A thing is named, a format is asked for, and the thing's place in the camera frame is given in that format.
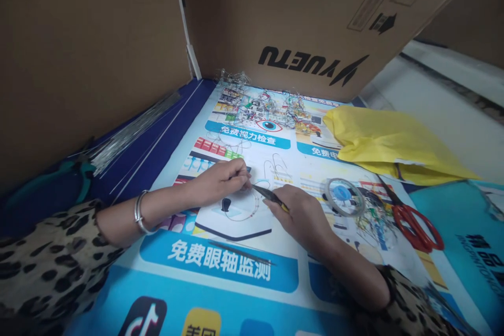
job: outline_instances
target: cardboard box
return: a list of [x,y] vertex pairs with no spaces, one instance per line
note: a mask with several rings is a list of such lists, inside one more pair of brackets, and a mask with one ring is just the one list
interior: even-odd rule
[[347,102],[448,0],[185,0],[204,77]]
[[[354,98],[448,0],[186,0],[204,77]],[[0,0],[0,192],[191,77],[179,0]]]
[[453,0],[418,37],[504,69],[503,4],[504,0]]

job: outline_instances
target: plastic bag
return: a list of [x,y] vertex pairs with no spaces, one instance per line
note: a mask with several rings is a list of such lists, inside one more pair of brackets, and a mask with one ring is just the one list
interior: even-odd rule
[[338,158],[371,172],[417,185],[479,178],[408,114],[341,106],[324,123],[344,146]]

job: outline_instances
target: leopard print sleeve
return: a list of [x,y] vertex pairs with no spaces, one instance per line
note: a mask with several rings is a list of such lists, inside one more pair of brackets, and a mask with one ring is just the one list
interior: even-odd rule
[[465,335],[440,316],[424,291],[391,266],[377,266],[391,293],[379,312],[357,312],[357,324],[368,335]]
[[22,239],[0,240],[2,325],[58,334],[72,316],[92,308],[123,253],[100,234],[100,208],[99,201],[84,203],[41,221]]

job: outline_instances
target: eye icon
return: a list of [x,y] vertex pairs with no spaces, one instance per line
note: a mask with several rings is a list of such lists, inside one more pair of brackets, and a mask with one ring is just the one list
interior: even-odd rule
[[260,121],[257,121],[257,125],[261,129],[266,130],[266,131],[270,131],[270,132],[277,132],[277,131],[282,130],[282,126],[274,123],[273,121],[260,120]]

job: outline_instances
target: blue banner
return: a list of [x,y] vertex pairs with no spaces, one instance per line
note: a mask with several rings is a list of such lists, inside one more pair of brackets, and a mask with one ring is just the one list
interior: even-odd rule
[[66,335],[353,335],[351,318],[112,266]]
[[298,143],[299,152],[301,152],[305,155],[311,155],[311,156],[316,156],[319,158],[340,161],[338,159],[338,151],[337,150],[330,150],[330,149],[326,149],[324,147],[315,146],[312,144],[301,143],[301,142],[297,142],[297,143]]
[[293,292],[299,283],[296,259],[255,249],[238,248],[270,264],[263,264],[211,244],[210,240],[160,229],[146,237],[140,256],[148,262],[272,290]]
[[290,148],[290,140],[272,136],[271,134],[263,134],[257,131],[250,131],[214,121],[207,121],[205,128],[208,131],[221,133],[223,135],[229,135],[230,137],[235,137],[250,142],[270,145],[284,150],[288,150]]

